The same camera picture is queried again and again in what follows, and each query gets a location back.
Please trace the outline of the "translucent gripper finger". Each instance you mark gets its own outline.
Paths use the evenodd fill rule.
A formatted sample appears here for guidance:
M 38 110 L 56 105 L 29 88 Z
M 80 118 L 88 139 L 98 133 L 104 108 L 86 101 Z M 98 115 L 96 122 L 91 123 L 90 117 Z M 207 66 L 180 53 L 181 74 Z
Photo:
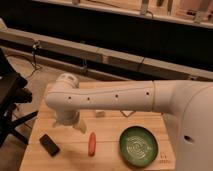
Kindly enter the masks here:
M 84 122 L 83 119 L 80 119 L 74 126 L 73 126 L 74 129 L 80 131 L 81 133 L 85 134 L 86 133 L 86 130 L 87 130 L 87 126 Z

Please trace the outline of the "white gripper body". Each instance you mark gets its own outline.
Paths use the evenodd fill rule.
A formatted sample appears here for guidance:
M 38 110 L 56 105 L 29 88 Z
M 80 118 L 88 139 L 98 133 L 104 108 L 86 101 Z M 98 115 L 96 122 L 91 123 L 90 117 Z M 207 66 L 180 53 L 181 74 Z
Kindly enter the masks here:
M 79 118 L 80 114 L 78 112 L 56 112 L 53 126 L 74 126 L 79 122 Z

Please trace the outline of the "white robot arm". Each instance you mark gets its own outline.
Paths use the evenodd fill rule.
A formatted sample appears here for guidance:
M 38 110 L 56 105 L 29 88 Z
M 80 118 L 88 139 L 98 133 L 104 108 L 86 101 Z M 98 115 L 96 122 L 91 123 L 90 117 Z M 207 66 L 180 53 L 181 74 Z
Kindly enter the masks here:
M 60 75 L 45 99 L 62 125 L 74 125 L 80 109 L 167 113 L 178 119 L 175 171 L 213 171 L 213 82 L 192 80 L 123 81 L 80 88 Z

